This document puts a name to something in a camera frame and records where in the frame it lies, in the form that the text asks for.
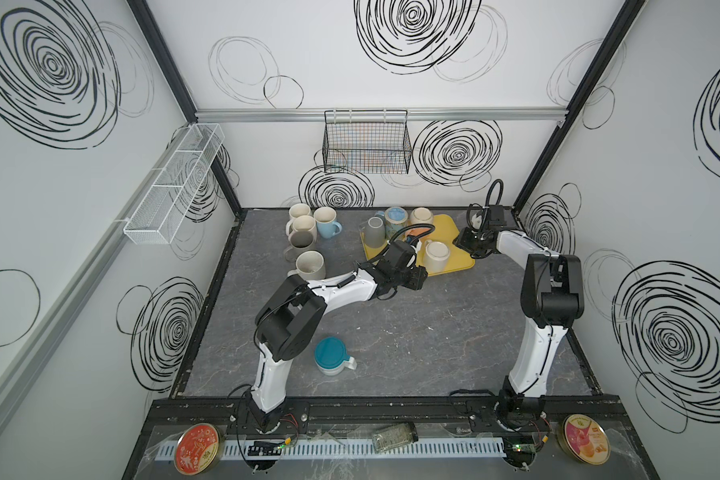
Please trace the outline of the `small cream mug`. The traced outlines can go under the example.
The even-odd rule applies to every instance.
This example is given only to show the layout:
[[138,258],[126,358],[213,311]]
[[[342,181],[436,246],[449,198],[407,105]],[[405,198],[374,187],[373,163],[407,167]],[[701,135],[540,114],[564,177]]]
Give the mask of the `small cream mug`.
[[428,239],[424,245],[423,265],[429,275],[443,273],[450,258],[447,244]]

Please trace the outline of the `blue butterfly mug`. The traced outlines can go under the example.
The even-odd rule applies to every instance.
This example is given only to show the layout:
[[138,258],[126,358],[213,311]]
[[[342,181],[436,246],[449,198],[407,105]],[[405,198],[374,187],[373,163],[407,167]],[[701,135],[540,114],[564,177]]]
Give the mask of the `blue butterfly mug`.
[[408,224],[408,212],[402,207],[389,207],[384,211],[385,235],[391,240]]

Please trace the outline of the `cream speckled mug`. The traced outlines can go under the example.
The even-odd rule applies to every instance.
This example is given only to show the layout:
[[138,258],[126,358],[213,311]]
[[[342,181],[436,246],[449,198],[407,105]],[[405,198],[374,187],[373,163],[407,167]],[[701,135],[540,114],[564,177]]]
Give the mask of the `cream speckled mug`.
[[294,275],[305,281],[324,280],[326,265],[323,255],[317,251],[306,251],[300,254],[295,261],[295,268],[288,272],[288,276]]

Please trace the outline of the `light blue mug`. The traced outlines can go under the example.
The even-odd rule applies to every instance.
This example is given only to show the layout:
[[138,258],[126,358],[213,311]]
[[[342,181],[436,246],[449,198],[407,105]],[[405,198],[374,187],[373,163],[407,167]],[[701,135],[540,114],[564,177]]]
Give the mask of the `light blue mug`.
[[337,220],[335,209],[319,207],[314,211],[313,218],[317,224],[318,234],[323,239],[332,239],[342,233],[343,226]]

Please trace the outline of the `pink mug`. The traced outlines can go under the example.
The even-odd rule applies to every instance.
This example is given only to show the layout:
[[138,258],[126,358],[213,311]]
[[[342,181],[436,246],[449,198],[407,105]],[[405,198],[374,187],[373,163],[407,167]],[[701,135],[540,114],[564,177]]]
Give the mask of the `pink mug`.
[[310,215],[302,215],[290,219],[286,224],[285,234],[287,236],[290,236],[291,234],[296,232],[307,232],[312,236],[313,239],[316,239],[318,236],[318,232],[315,219]]

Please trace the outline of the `white mug with ribbed base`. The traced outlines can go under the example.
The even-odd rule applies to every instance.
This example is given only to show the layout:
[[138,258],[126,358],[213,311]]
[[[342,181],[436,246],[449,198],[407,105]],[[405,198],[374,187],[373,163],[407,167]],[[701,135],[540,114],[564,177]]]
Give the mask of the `white mug with ribbed base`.
[[288,215],[291,220],[295,220],[303,216],[311,217],[312,209],[307,204],[296,203],[289,208]]

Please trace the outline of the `cream and orange mug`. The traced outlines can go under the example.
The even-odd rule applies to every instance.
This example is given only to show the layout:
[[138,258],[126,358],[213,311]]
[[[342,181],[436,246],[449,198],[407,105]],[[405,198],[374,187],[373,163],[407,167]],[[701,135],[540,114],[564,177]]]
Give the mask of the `cream and orange mug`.
[[409,220],[410,220],[410,222],[409,222],[410,225],[416,225],[416,224],[432,225],[434,223],[434,214],[430,209],[428,209],[426,207],[418,207],[411,211]]

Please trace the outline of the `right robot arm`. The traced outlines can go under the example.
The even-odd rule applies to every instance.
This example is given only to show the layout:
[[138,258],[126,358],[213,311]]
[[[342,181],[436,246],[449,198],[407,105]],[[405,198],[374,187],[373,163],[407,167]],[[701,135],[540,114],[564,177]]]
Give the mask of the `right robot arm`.
[[453,244],[473,259],[494,253],[524,268],[520,294],[525,329],[520,351],[494,406],[497,423],[518,431],[543,410],[547,380],[559,344],[585,309],[582,267],[572,254],[533,240],[503,206],[504,183],[493,181],[482,205],[466,212],[467,226]]

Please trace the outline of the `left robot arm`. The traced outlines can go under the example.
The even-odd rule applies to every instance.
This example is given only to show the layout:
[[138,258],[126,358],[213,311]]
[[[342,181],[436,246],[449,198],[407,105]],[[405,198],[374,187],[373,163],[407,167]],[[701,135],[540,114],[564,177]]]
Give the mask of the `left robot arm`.
[[252,386],[243,394],[257,428],[277,428],[292,361],[311,342],[322,317],[356,302],[389,300],[400,287],[420,290],[428,273],[416,264],[421,239],[432,224],[402,228],[379,254],[354,270],[325,280],[289,275],[255,317],[254,345],[259,362]]

